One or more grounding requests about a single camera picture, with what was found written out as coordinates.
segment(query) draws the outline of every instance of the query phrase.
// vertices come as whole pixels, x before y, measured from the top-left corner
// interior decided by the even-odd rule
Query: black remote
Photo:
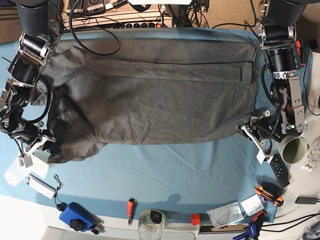
[[[278,180],[279,186],[281,188],[285,188],[286,186],[288,186],[290,182],[288,180],[287,166],[282,160],[279,153],[273,156],[273,159],[270,162],[270,166],[272,171],[274,172],[276,179]]]

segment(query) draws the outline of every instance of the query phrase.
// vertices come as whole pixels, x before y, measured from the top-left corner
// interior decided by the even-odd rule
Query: gray cloth
[[[100,53],[115,47],[105,39],[84,44]],[[120,50],[108,57],[74,45],[60,42],[43,73],[54,87],[47,126],[61,144],[61,154],[51,154],[50,163],[84,160],[108,143],[225,138],[254,110],[256,48],[251,44],[121,39]]]

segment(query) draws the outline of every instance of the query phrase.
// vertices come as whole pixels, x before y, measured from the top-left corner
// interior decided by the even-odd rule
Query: blue table surface
[[[211,41],[249,42],[258,49],[256,60],[257,92],[255,108],[273,110],[260,84],[260,70],[264,65],[259,41],[251,32],[231,29],[159,28],[119,29],[121,38],[172,38]],[[78,33],[85,38],[108,38],[105,33]],[[0,56],[12,59],[18,43],[0,45]],[[307,88],[311,74],[310,54]],[[9,63],[0,58],[0,86],[4,86]],[[267,86],[271,77],[266,74]],[[34,119],[44,106],[28,106],[23,117]],[[4,174],[17,156],[18,148],[6,134],[0,133],[0,194],[55,207],[55,201],[37,193],[21,182],[10,186]],[[127,201],[138,201],[134,218],[147,209],[165,212],[169,222],[190,223],[191,214],[205,213],[234,201],[242,201],[262,182],[277,184],[270,166],[256,159],[258,150],[248,138],[235,134],[211,142],[172,145],[108,144],[98,153],[81,162],[51,164],[45,182],[54,188],[57,174],[63,182],[58,199],[76,202],[94,215],[127,218]],[[38,152],[44,158],[48,155]],[[276,208],[267,204],[267,219],[272,222]]]

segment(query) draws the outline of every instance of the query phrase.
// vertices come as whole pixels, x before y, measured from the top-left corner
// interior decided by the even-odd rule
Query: paper card
[[[252,216],[265,208],[258,194],[255,194],[241,202],[241,206],[248,216]]]
[[[209,210],[206,213],[214,228],[222,228],[244,219],[237,201]]]

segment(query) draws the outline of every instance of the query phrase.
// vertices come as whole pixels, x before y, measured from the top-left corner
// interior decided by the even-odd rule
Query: white cup
[[[286,137],[276,143],[279,154],[286,164],[296,164],[303,160],[310,146],[302,137]]]

